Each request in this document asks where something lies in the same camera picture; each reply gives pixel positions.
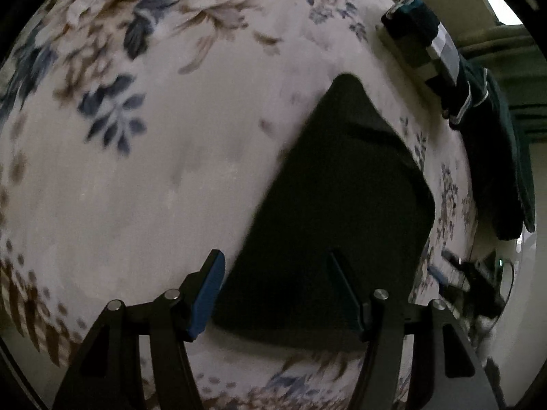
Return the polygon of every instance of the folded black fabric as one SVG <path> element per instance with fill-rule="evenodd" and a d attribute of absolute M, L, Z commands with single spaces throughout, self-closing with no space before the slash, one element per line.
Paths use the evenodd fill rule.
<path fill-rule="evenodd" d="M 475 201 L 502 240 L 535 230 L 529 144 L 488 69 L 463 58 L 422 0 L 400 0 L 382 23 L 404 59 L 441 98 L 466 147 Z"/>

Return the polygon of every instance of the window pane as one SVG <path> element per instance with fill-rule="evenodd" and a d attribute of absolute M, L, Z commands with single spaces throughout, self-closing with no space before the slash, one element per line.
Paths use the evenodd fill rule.
<path fill-rule="evenodd" d="M 512 25 L 512 24 L 522 24 L 522 21 L 519 20 L 519 17 L 516 16 L 515 12 L 509 7 L 509 5 L 503 0 L 488 0 L 490 6 L 494 10 L 494 13 L 498 17 L 498 20 L 503 24 Z"/>

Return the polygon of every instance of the silver bolt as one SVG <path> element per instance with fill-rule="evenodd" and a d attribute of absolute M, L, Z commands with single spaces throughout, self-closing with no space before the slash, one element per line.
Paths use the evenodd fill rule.
<path fill-rule="evenodd" d="M 118 311 L 121 306 L 123 305 L 122 301 L 119 300 L 119 299 L 114 299 L 113 301 L 110 301 L 108 304 L 107 304 L 107 308 L 111 311 L 111 312 L 115 312 L 115 311 Z"/>
<path fill-rule="evenodd" d="M 441 299 L 434 299 L 431 301 L 431 305 L 441 311 L 446 308 L 446 304 Z"/>
<path fill-rule="evenodd" d="M 378 288 L 374 290 L 374 297 L 381 301 L 385 301 L 389 297 L 389 293 L 382 288 Z"/>
<path fill-rule="evenodd" d="M 181 295 L 181 292 L 179 292 L 179 290 L 177 290 L 176 288 L 172 288 L 170 290 L 167 290 L 165 293 L 164 293 L 164 296 L 166 299 L 169 299 L 170 301 L 174 301 L 175 299 L 177 299 L 179 296 Z"/>

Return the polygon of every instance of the floral tablecloth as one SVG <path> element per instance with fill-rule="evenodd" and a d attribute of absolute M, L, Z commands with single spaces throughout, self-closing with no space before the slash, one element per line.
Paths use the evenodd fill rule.
<path fill-rule="evenodd" d="M 376 30 L 396 0 L 48 0 L 0 71 L 0 306 L 66 365 L 111 298 L 153 299 L 221 248 L 228 268 L 286 150 L 336 75 L 359 77 L 414 153 L 436 222 L 411 300 L 475 208 L 458 133 Z M 345 408 L 364 353 L 188 345 L 206 408 Z M 408 386 L 406 345 L 399 393 Z M 155 405 L 143 342 L 148 404 Z"/>

